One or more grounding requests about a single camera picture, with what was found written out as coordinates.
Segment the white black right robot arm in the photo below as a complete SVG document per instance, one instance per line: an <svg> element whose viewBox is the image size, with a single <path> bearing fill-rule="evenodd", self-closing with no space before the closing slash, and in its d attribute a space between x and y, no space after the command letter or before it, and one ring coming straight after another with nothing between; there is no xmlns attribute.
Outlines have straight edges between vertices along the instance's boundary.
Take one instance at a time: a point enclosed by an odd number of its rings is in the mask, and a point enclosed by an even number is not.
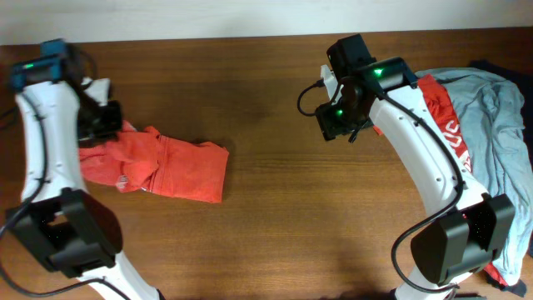
<svg viewBox="0 0 533 300"><path fill-rule="evenodd" d="M457 299L463 281L502 253L515 216L464 167L439 129L417 77L399 58L379 61L361 35L336 41L319 85L328 101L314 112L323 137L355 140L377 127L396 150L421 196L426 218L400 235L415 266L393 299Z"/></svg>

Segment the orange red t-shirt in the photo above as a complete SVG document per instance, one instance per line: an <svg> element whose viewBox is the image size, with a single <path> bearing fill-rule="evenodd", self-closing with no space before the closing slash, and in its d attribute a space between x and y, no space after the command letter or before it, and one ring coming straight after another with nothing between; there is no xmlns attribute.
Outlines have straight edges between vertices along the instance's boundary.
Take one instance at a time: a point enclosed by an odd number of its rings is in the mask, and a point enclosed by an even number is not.
<svg viewBox="0 0 533 300"><path fill-rule="evenodd" d="M85 180L121 193L221 203L229 152L213 142L164 136L152 126L138 131L125 121L116 140L81 148L79 158Z"/></svg>

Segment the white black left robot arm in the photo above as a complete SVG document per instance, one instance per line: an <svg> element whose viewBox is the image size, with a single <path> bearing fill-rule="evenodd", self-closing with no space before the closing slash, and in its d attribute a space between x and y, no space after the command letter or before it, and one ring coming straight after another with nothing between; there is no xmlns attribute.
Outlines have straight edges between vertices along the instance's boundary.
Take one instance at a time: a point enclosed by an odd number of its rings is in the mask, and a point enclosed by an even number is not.
<svg viewBox="0 0 533 300"><path fill-rule="evenodd" d="M92 197L79 150L114 139L122 110L95 62L63 39L43 42L37 58L12 66L22 115L26 176L21 202L6 213L11 233L50 273L106 299L159 299L129 262L116 215Z"/></svg>

